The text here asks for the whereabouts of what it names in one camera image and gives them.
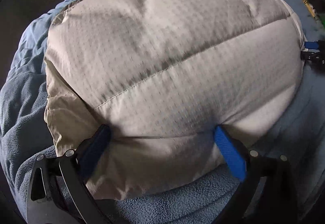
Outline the cream hooded puffer jacket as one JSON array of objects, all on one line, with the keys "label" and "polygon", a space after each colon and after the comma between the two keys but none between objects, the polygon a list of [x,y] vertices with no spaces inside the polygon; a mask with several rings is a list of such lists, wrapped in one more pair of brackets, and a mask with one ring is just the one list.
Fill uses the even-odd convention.
[{"label": "cream hooded puffer jacket", "polygon": [[57,155],[102,124],[112,142],[87,181],[96,199],[181,187],[223,163],[223,124],[251,146],[302,77],[304,34],[284,0],[77,0],[45,52]]}]

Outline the blue fleece bed blanket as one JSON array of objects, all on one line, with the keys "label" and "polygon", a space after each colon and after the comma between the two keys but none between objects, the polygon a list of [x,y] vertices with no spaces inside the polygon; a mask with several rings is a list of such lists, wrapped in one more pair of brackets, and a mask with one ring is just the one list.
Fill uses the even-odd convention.
[{"label": "blue fleece bed blanket", "polygon": [[[47,102],[47,32],[65,0],[35,19],[23,32],[1,89],[1,165],[13,198],[26,213],[28,185],[39,154],[53,157],[44,122]],[[306,63],[296,97],[268,134],[256,144],[268,155],[286,155],[294,170],[300,214],[321,203],[324,192],[324,72]],[[211,223],[237,186],[226,166],[169,192],[121,202],[100,201],[118,223]]]}]

